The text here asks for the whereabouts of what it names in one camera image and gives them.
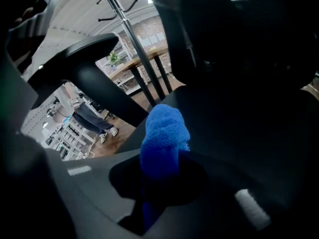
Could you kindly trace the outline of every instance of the sneaker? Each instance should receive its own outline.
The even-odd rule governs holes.
[[[114,126],[110,129],[110,133],[112,136],[116,136],[118,134],[119,130]]]
[[[106,134],[105,133],[100,134],[101,143],[105,142],[105,139],[106,139]]]

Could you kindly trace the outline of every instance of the blue microfiber cloth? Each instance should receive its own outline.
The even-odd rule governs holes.
[[[165,191],[165,185],[179,176],[178,151],[189,150],[189,139],[189,132],[178,109],[163,104],[152,109],[146,120],[146,136],[140,152],[143,195],[147,195],[148,188],[153,185],[160,185],[159,190]],[[144,202],[145,231],[164,209],[165,206],[159,202]]]

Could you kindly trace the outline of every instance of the ceiling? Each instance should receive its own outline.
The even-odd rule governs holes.
[[[98,22],[98,18],[114,15],[107,0],[59,0],[55,8],[48,34],[33,57],[32,65],[26,70],[28,80],[39,65],[47,62],[57,52],[77,43],[88,36],[123,30],[119,17]],[[118,0],[128,8],[134,0]],[[139,0],[126,14],[131,24],[158,15],[155,6],[148,0]]]

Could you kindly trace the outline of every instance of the wooden floor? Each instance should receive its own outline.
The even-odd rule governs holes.
[[[172,89],[176,89],[179,86],[184,85],[180,81],[178,81],[175,78],[172,78],[170,75],[168,75],[168,79],[170,82],[170,85]],[[166,86],[162,79],[159,80],[164,92],[166,95],[168,95],[168,91],[166,89]],[[153,85],[149,84],[148,88],[150,90],[151,95],[154,99],[159,98]],[[132,99],[138,103],[141,107],[143,107],[145,110],[149,107],[150,103],[146,99],[146,96],[143,92],[139,92],[136,95],[132,97]],[[100,140],[97,138],[97,142],[92,148],[92,152],[94,153],[94,157],[101,157],[101,156],[107,156],[107,155],[113,155],[116,150],[121,146],[121,144],[131,135],[131,133],[134,131],[135,127],[131,126],[130,124],[126,123],[125,121],[119,119],[119,118],[107,118],[107,121],[109,123],[114,124],[118,129],[119,132],[117,136],[111,136],[110,134],[107,135],[105,142],[102,144],[100,143]]]

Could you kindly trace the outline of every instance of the jeans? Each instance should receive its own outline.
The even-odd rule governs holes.
[[[84,103],[74,112],[73,117],[81,126],[97,134],[105,133],[114,125],[95,115]]]

